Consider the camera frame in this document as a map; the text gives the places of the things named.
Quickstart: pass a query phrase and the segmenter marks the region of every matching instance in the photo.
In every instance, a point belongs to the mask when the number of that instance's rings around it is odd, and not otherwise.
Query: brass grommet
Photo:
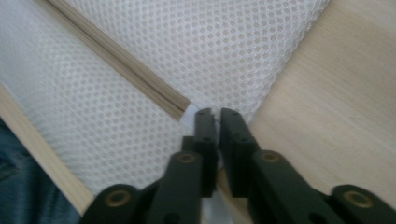
[[[277,162],[280,160],[279,156],[272,152],[263,152],[262,159],[269,162]]]
[[[361,208],[373,207],[373,201],[355,190],[347,191],[343,194],[344,198],[353,205]]]
[[[195,161],[195,157],[191,154],[184,153],[184,154],[178,155],[177,160],[180,162],[183,162],[183,163],[190,163],[190,162]]]
[[[125,189],[114,190],[105,198],[105,203],[109,207],[120,207],[131,201],[131,193]]]

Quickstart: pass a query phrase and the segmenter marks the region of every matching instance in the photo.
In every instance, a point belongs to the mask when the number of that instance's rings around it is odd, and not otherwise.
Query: wooden strip
[[[52,147],[24,116],[3,85],[0,85],[0,105],[2,120],[20,139],[69,202],[80,214],[83,214],[93,200],[92,193],[59,159]]]
[[[63,0],[39,3],[98,56],[142,91],[172,118],[179,120],[190,101],[172,89],[133,55],[105,35]]]

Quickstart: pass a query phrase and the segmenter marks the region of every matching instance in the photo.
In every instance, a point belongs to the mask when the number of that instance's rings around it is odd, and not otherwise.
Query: light wood tabletop
[[[250,130],[313,188],[352,184],[396,208],[396,2],[331,1]]]

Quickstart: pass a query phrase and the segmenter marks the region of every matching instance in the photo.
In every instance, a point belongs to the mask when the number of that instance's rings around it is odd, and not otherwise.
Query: white mesh fabric
[[[327,0],[66,0],[199,108],[251,121]]]
[[[198,107],[252,120],[326,0],[68,2]],[[34,0],[0,1],[0,80],[93,193],[146,186],[191,134]]]
[[[0,49],[1,82],[93,193],[150,184],[191,134],[34,1],[0,3]]]

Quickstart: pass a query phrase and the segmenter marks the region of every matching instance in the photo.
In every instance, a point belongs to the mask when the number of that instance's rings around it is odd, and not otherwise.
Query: blue denim
[[[75,224],[78,212],[0,120],[0,224]]]

